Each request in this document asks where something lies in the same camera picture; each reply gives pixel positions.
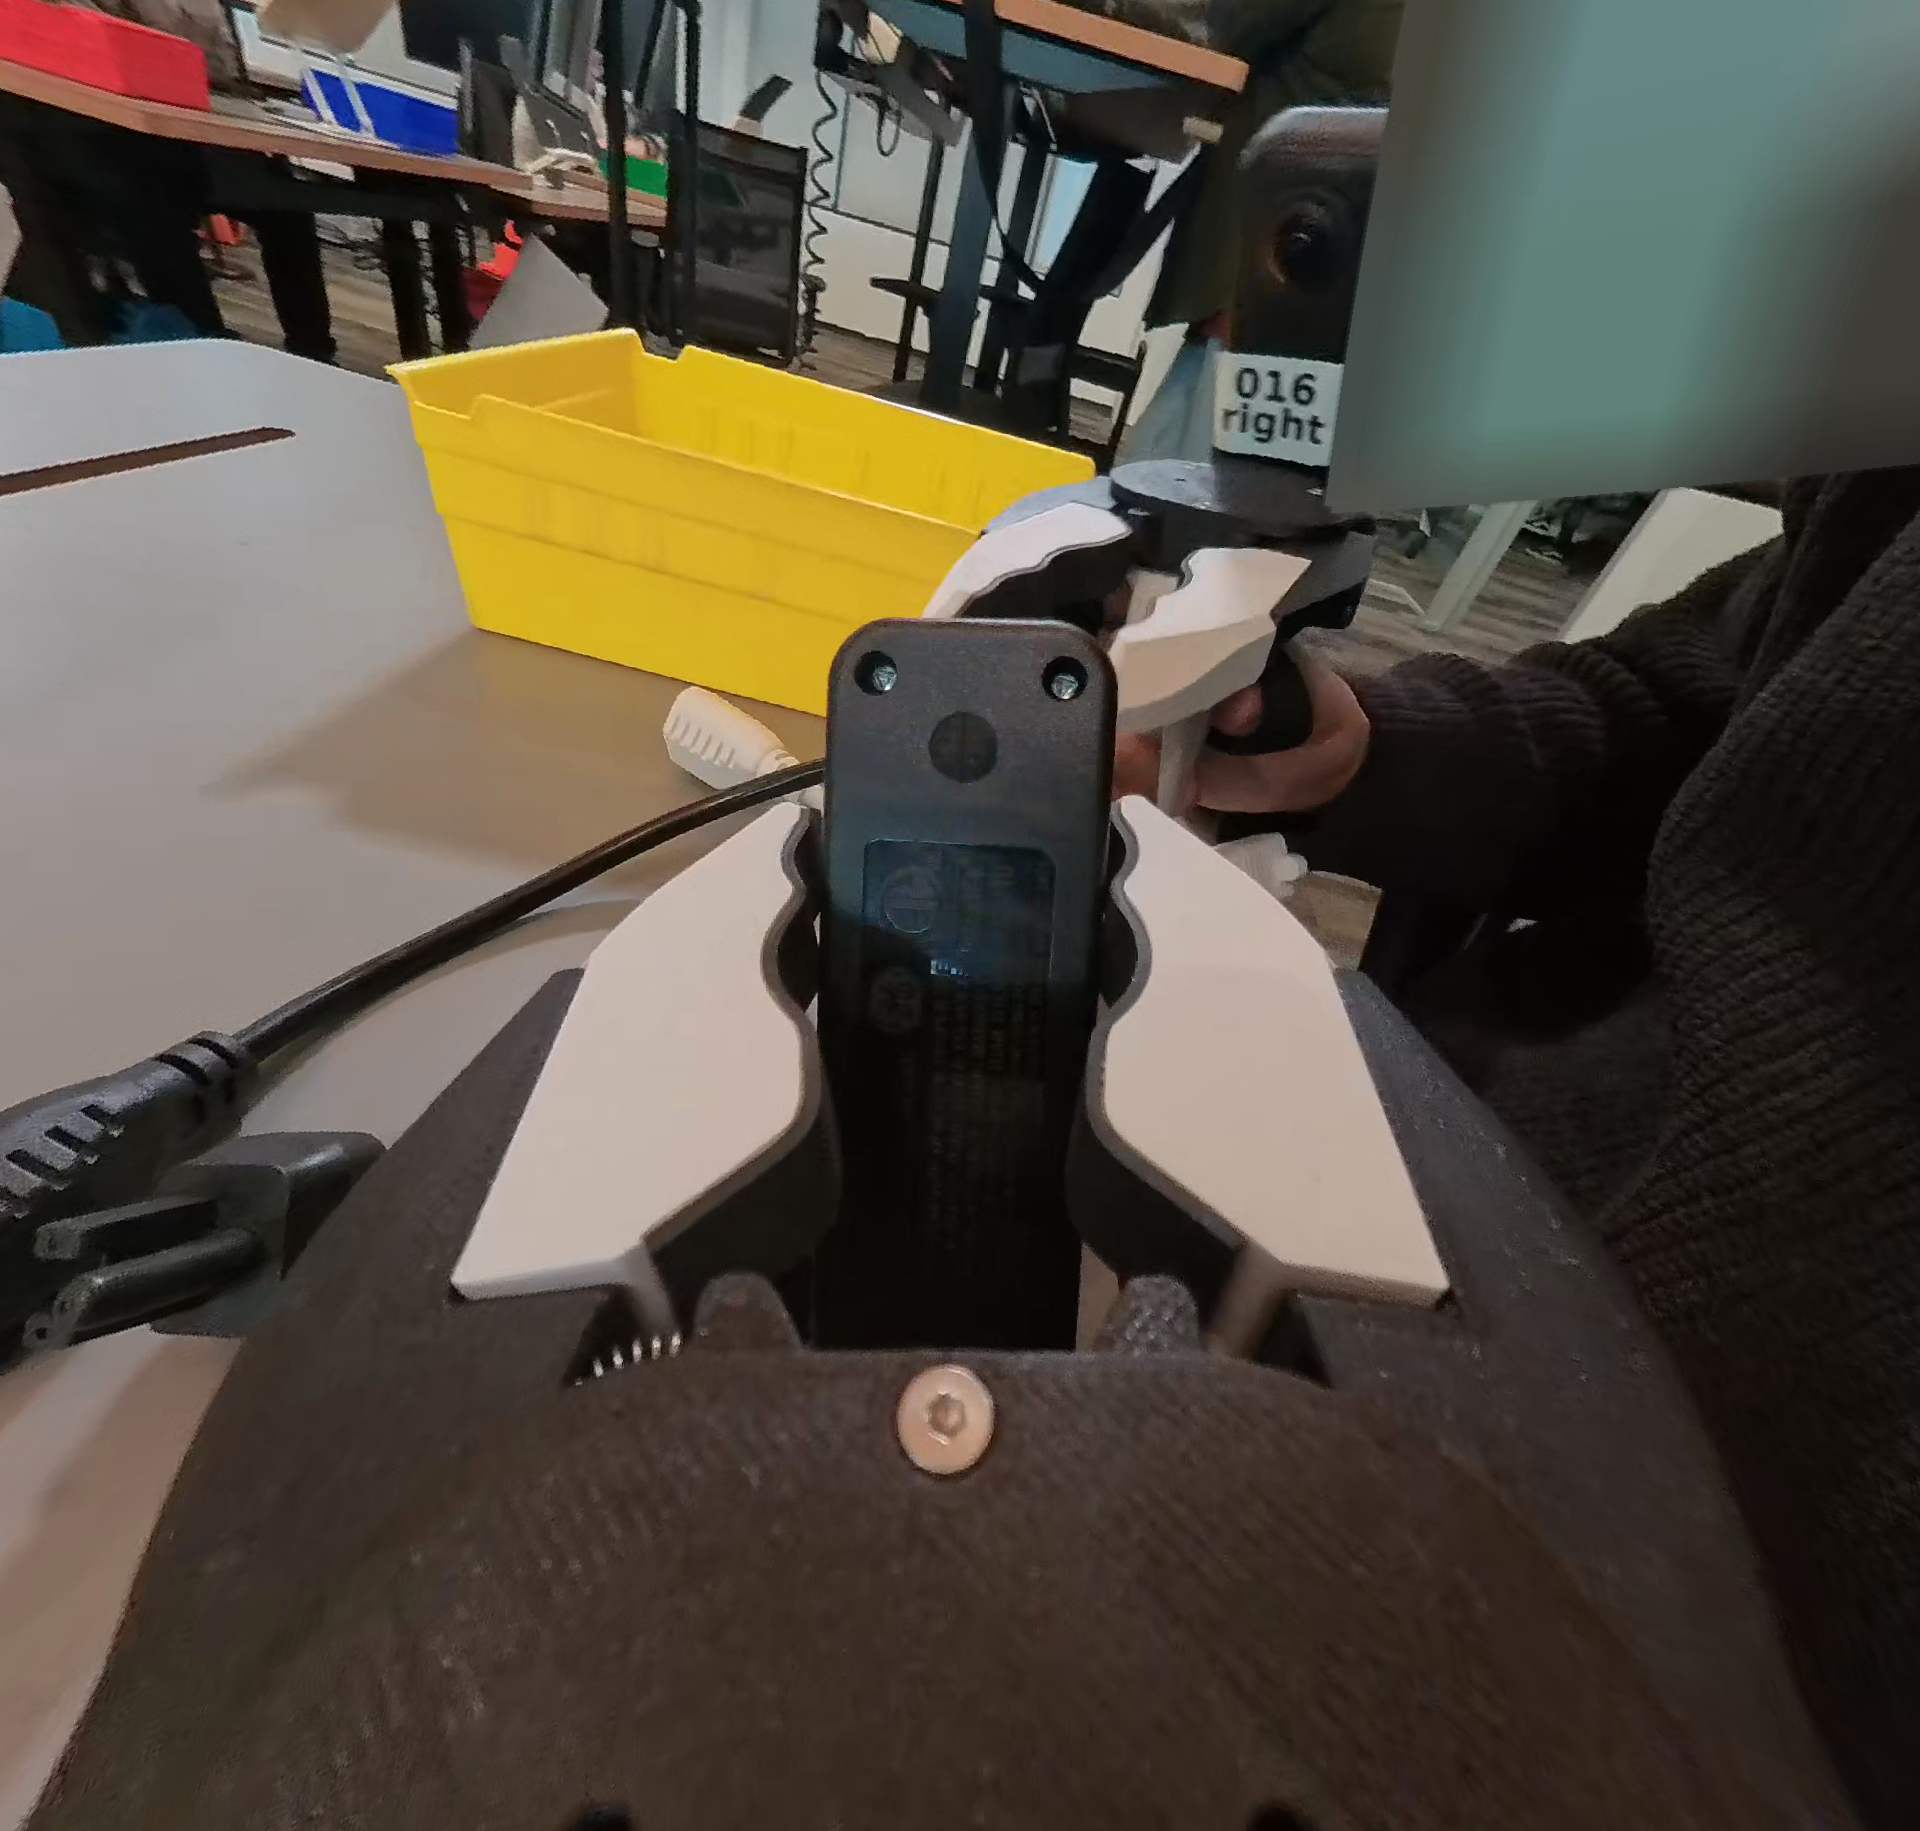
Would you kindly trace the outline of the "black power strip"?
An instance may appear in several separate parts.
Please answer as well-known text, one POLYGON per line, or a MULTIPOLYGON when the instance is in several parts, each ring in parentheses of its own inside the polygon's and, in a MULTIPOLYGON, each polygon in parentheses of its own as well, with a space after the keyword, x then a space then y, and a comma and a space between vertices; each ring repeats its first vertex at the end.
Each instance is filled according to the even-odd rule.
POLYGON ((887 619, 826 729, 829 1350, 1067 1350, 1067 1150, 1096 1025, 1115 672, 1055 619, 887 619))

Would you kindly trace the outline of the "small blue bin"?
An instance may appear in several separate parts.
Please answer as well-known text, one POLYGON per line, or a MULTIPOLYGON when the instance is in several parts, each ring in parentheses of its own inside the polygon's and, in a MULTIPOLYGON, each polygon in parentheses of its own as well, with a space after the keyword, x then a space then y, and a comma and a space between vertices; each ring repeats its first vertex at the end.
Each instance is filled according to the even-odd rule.
POLYGON ((301 100, 328 132, 431 160, 460 153, 459 101, 452 92, 341 60, 307 60, 301 68, 301 100))

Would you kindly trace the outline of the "person's right forearm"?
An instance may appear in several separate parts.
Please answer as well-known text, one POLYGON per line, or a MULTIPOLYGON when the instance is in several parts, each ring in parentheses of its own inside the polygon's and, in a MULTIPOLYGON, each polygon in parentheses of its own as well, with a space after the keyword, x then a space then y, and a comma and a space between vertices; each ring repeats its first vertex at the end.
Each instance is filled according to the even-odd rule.
POLYGON ((1577 643, 1429 654, 1356 684, 1372 738, 1301 823, 1313 868, 1475 916, 1631 922, 1668 807, 1764 653, 1793 537, 1577 643))

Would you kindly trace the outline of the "leaning white board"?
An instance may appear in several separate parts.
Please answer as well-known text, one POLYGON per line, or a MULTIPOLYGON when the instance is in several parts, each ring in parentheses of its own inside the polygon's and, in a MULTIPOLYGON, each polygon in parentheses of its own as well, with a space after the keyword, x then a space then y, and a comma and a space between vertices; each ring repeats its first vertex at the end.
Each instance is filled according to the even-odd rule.
POLYGON ((608 308, 589 282, 566 267, 544 239, 527 239, 515 267, 475 321, 471 353, 605 330, 608 308))

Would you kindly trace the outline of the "person's right hand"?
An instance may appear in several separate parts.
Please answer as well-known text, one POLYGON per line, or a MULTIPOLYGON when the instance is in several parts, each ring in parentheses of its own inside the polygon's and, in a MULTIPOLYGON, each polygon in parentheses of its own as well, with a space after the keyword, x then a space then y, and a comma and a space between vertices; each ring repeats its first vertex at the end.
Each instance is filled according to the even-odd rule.
POLYGON ((1301 653, 1294 673, 1307 689, 1305 743, 1257 756, 1207 744, 1191 764, 1187 800, 1219 815, 1310 812, 1339 799, 1363 768, 1372 725, 1356 690, 1318 654, 1301 653))

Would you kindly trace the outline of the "standing desk with blue legs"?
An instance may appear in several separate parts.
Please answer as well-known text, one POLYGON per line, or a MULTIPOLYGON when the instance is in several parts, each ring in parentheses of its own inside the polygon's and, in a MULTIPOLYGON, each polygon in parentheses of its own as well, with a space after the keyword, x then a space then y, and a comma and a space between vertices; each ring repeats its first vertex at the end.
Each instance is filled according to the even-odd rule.
POLYGON ((891 259, 826 284, 898 321, 893 390, 1063 440, 1076 389, 1130 403, 1141 354, 1087 328, 1130 294, 1249 68, 1148 19, 1201 0, 813 0, 838 120, 814 177, 828 231, 891 259))

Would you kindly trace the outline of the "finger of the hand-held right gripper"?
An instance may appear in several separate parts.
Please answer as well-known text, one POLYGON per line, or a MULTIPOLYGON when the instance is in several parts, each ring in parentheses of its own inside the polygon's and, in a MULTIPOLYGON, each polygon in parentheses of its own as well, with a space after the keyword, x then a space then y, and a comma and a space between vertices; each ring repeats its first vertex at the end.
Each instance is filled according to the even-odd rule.
POLYGON ((939 581, 921 619, 1104 628, 1141 573, 1133 526, 1104 503, 1066 500, 987 526, 939 581))
POLYGON ((1278 637, 1278 614, 1310 574, 1310 557, 1256 548, 1193 552, 1160 593, 1141 574, 1127 622, 1107 643, 1116 733, 1160 733, 1213 714, 1253 686, 1278 637))

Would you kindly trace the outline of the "wooden background table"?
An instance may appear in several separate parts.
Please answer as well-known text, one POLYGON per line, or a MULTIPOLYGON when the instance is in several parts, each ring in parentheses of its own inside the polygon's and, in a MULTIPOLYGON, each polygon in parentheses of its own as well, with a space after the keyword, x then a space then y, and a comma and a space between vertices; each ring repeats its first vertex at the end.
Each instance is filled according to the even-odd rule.
POLYGON ((471 160, 433 160, 375 139, 348 138, 257 116, 197 112, 99 91, 5 60, 5 182, 22 227, 54 261, 61 328, 84 346, 102 342, 96 294, 81 259, 84 227, 123 234, 151 259, 161 299, 200 332, 222 334, 200 251, 207 217, 266 223, 286 253, 292 309, 287 348, 319 358, 323 269, 322 217, 378 225, 403 361, 466 353, 468 309, 460 236, 515 225, 587 225, 607 231, 608 208, 627 208, 632 231, 657 234, 666 208, 597 185, 556 185, 471 160))

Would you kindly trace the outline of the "black mesh office chair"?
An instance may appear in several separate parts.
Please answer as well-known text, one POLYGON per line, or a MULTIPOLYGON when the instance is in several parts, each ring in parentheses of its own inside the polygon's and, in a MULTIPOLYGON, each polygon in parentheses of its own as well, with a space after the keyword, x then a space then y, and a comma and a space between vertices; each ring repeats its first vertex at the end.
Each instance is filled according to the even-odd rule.
POLYGON ((804 153, 692 120, 673 144, 664 312, 675 344, 790 366, 799 356, 804 153))

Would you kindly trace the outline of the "grey desk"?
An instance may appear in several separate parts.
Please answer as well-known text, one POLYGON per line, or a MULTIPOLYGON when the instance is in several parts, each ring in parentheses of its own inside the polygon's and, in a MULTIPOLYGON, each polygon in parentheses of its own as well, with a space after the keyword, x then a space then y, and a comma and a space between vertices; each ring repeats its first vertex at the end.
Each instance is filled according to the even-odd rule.
MULTIPOLYGON (((5 527, 5 1046, 46 1084, 126 1058, 186 1009, 220 1017, 375 928, 375 871, 426 904, 417 851, 379 861, 315 821, 212 818, 228 768, 323 738, 379 778, 378 684, 428 656, 455 606, 396 392, 305 371, 319 414, 280 470, 151 475, 72 500, 43 549, 5 527)), ((305 1333, 255 1341, 204 1417, 106 1671, 26 1828, 1331 1828, 1278 1729, 1196 1668, 1116 1642, 965 1642, 906 1672, 861 1661, 878 1567, 804 1638, 750 1592, 746 1462, 826 1459, 829 1402, 893 1390, 767 1337, 571 1387, 631 1327, 692 1298, 621 1286, 468 1308, 451 1271, 396 1278, 426 1219, 460 1238, 535 1068, 516 1030, 396 1147, 315 1270, 305 1333)))

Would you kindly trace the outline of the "yellow plastic bin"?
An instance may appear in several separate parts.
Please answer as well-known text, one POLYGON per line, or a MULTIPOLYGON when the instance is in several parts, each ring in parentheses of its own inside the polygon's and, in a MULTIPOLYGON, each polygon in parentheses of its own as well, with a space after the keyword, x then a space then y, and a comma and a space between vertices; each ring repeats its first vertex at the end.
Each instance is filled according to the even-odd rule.
POLYGON ((392 366, 474 626, 826 714, 843 643, 921 614, 1087 454, 635 330, 392 366))

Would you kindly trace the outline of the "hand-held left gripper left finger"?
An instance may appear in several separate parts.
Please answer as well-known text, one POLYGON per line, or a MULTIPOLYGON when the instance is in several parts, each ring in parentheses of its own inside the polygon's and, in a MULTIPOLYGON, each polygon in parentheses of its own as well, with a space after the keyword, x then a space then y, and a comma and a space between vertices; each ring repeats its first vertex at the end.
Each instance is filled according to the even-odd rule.
POLYGON ((840 1206, 811 1000, 819 818, 776 805, 589 955, 451 1271, 466 1301, 618 1293, 642 1339, 781 1285, 840 1206))

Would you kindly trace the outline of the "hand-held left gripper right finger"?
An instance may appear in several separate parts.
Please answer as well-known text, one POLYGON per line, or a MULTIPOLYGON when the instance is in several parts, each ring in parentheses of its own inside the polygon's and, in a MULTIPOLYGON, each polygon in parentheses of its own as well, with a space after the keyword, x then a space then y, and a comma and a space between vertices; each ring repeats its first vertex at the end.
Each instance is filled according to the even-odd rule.
POLYGON ((1118 1285, 1178 1283, 1247 1356, 1297 1298, 1433 1315, 1452 1292, 1335 968, 1260 882, 1130 796, 1071 1220, 1118 1285))

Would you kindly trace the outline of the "red box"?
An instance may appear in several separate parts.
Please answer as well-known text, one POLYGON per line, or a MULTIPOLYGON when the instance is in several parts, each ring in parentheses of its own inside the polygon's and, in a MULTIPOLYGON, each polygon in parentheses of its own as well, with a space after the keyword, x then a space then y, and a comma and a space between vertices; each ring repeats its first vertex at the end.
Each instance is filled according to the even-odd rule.
POLYGON ((210 109, 200 45, 77 4, 2 0, 2 62, 126 100, 210 109))

